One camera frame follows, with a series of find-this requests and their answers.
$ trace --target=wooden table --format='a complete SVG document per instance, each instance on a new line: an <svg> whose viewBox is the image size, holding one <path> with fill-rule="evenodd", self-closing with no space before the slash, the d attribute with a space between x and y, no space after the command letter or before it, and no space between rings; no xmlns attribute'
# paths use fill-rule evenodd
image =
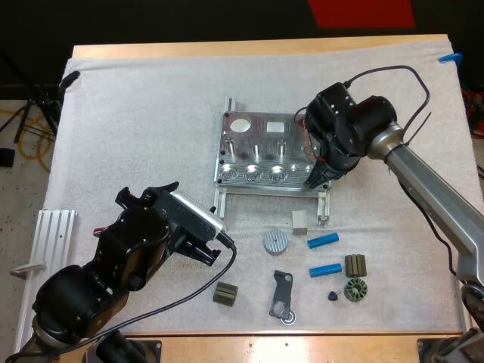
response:
<svg viewBox="0 0 484 363"><path fill-rule="evenodd" d="M406 42L446 40L447 35L367 36L246 42L198 42L121 45L77 45L74 58L146 58L216 55L307 54ZM418 362L417 339L443 334L326 334L324 332L252 332L233 334L146 333L163 341L163 362ZM80 362L84 349L66 354L60 363Z"/></svg>

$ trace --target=circular hole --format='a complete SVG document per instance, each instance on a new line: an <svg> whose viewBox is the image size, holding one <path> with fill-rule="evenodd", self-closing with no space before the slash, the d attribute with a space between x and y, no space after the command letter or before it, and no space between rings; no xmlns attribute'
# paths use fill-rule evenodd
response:
<svg viewBox="0 0 484 363"><path fill-rule="evenodd" d="M233 132L245 132L250 129L250 122L246 119L235 119L230 124L230 130Z"/></svg>
<svg viewBox="0 0 484 363"><path fill-rule="evenodd" d="M249 182L256 182L261 179L262 172L257 165L249 165L245 170L245 179Z"/></svg>

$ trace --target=cylindrical metal disc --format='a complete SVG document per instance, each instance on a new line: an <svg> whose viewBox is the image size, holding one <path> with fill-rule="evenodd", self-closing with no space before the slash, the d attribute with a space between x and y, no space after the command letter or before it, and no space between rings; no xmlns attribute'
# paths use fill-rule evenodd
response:
<svg viewBox="0 0 484 363"><path fill-rule="evenodd" d="M270 254L277 256L287 249L286 234L280 229L272 229L264 237L262 243Z"/></svg>

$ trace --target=blue clip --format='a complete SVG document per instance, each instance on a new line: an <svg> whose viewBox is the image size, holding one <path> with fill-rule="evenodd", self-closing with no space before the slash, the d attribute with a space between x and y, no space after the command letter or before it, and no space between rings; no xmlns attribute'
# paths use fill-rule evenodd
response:
<svg viewBox="0 0 484 363"><path fill-rule="evenodd" d="M316 278L318 276L325 276L331 274L337 274L341 272L343 268L340 263L334 263L333 265L326 265L320 267L314 267L309 269L309 276Z"/></svg>
<svg viewBox="0 0 484 363"><path fill-rule="evenodd" d="M447 54L439 58L440 63L447 63L450 61L454 61L455 64L460 66L462 62L462 53L457 52L457 53Z"/></svg>
<svg viewBox="0 0 484 363"><path fill-rule="evenodd" d="M315 248L315 247L322 246L324 244L332 244L337 240L340 240L340 236L338 236L338 233L333 232L333 233L326 234L325 236L320 236L317 238L313 238L312 240L308 240L308 246L309 248Z"/></svg>

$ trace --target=blue cylinder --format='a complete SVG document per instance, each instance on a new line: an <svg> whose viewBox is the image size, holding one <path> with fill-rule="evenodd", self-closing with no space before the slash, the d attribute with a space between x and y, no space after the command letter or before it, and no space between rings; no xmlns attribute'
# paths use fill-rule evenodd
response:
<svg viewBox="0 0 484 363"><path fill-rule="evenodd" d="M326 265L320 267L314 267L309 269L309 276L316 278L318 276L325 276L331 274L337 274L341 272L343 268L340 263L334 263L333 265Z"/></svg>
<svg viewBox="0 0 484 363"><path fill-rule="evenodd" d="M338 236L338 233L333 232L333 233L326 234L324 236L313 238L312 240L308 240L308 246L309 248L315 248L315 247L322 246L323 244L332 244L337 240L340 240L340 236Z"/></svg>

